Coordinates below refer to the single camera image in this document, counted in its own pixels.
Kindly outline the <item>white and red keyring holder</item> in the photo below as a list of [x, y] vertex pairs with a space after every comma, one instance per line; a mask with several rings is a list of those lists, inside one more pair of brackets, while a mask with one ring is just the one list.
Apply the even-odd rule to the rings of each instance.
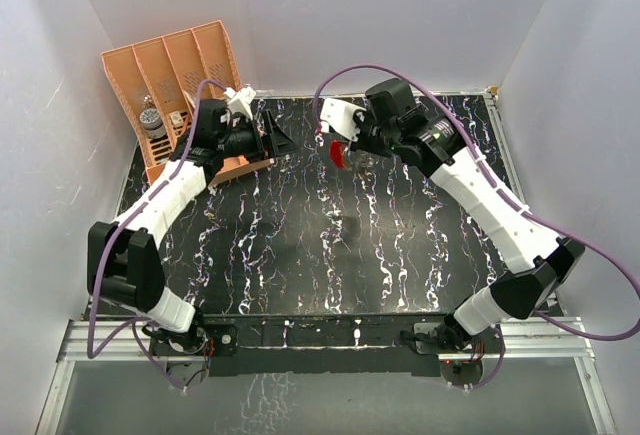
[[329, 157], [340, 170], [364, 172], [373, 166], [370, 155], [364, 151], [352, 150], [349, 143], [333, 140], [329, 146]]

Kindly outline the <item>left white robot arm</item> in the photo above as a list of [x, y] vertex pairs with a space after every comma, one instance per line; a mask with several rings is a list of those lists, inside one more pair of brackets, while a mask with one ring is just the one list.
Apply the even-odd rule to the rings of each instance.
[[198, 103], [190, 131], [179, 139], [161, 175], [124, 213], [96, 222], [88, 232], [87, 290], [90, 315], [105, 301], [133, 312], [153, 327], [153, 337], [186, 354], [200, 351], [207, 331], [203, 315], [166, 284], [159, 247], [189, 203], [205, 191], [224, 162], [281, 158], [297, 144], [271, 112], [256, 122], [219, 99]]

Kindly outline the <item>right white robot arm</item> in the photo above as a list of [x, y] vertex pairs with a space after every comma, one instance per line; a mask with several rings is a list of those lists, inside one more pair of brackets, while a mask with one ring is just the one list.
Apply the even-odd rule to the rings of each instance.
[[529, 220], [529, 211], [497, 180], [452, 115], [430, 114], [408, 82], [391, 78], [369, 88], [354, 114], [355, 147], [395, 156], [448, 193], [501, 254], [506, 272], [448, 314], [434, 337], [466, 352], [482, 332], [504, 320], [525, 320], [567, 278], [585, 252], [582, 243]]

